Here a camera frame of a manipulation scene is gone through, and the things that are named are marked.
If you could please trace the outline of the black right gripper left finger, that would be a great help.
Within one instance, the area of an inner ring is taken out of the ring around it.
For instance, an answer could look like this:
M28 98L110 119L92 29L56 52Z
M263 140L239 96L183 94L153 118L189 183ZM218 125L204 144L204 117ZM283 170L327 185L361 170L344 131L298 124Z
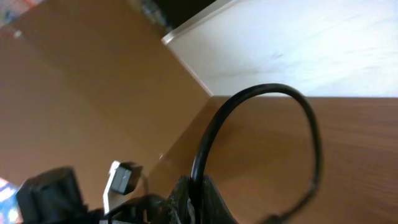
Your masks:
M189 197L189 178L182 176L152 220L152 224L195 224L195 209Z

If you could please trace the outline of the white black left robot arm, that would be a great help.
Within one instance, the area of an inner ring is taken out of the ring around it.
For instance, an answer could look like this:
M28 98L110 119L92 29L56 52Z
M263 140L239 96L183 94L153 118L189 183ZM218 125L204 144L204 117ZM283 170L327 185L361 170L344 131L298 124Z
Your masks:
M100 211L89 211L72 167L58 167L27 179L16 193L26 224L94 224Z

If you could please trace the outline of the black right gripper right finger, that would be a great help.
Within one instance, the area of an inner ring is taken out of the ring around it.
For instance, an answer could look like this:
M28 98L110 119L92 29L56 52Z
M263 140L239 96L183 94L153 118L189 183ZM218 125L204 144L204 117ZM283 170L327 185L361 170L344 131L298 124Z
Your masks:
M213 179L205 175L201 188L201 222L204 224L238 224Z

